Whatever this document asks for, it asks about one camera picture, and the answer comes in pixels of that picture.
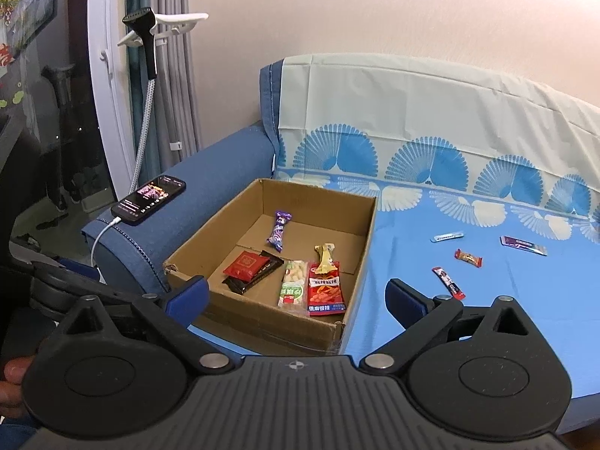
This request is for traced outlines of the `person's left hand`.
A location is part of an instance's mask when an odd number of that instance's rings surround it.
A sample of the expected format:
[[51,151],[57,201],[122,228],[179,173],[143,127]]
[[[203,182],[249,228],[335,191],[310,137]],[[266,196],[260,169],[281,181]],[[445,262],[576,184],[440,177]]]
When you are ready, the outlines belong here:
[[14,358],[4,367],[0,382],[0,410],[2,417],[19,419],[27,410],[23,404],[21,384],[35,357]]

